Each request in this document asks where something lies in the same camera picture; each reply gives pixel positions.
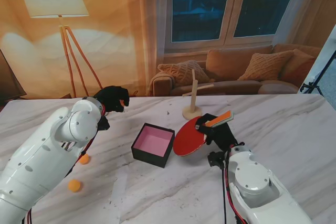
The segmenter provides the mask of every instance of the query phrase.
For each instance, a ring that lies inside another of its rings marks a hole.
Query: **sofa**
[[[213,87],[198,90],[198,95],[214,94],[292,94],[297,93],[302,82],[295,84],[281,80],[239,80],[238,78],[245,73],[252,55],[275,54],[289,50],[298,49],[315,59],[319,55],[321,48],[309,47],[294,44],[277,44],[273,46],[239,48],[239,49],[212,49],[208,52],[204,61],[197,61],[198,65],[204,70],[209,78],[215,80]],[[202,83],[198,86],[205,86],[211,83]],[[169,74],[157,74],[151,82],[152,95],[161,96],[180,96],[191,92],[192,86],[177,87],[174,77]]]

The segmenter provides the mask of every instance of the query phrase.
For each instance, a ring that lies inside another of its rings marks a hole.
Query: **orange ping pong ball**
[[[82,165],[86,165],[90,161],[90,156],[88,154],[84,154],[83,157],[80,158],[79,162]]]
[[[68,189],[72,191],[73,193],[78,192],[80,189],[80,186],[81,186],[81,182],[76,179],[72,179],[68,183]]]

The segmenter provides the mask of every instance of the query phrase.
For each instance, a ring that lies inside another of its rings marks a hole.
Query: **white marble surface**
[[[55,109],[72,100],[10,102],[0,113],[0,168]],[[221,173],[204,145],[188,157],[173,151],[165,169],[136,161],[131,145],[143,123],[174,129],[186,122],[189,97],[132,98],[125,113],[110,113],[91,162],[73,172],[33,208],[33,223],[224,223]],[[198,97],[204,113],[235,113],[229,125],[258,161],[270,168],[314,223],[336,223],[336,112],[314,94]],[[71,193],[70,179],[83,182]],[[229,213],[229,224],[234,224]]]

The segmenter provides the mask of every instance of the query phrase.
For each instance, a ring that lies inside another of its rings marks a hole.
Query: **black box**
[[[145,123],[132,144],[133,158],[164,168],[174,138],[174,130]]]

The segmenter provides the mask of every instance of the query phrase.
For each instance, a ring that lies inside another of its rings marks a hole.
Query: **window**
[[[290,0],[167,0],[166,49],[271,42]]]

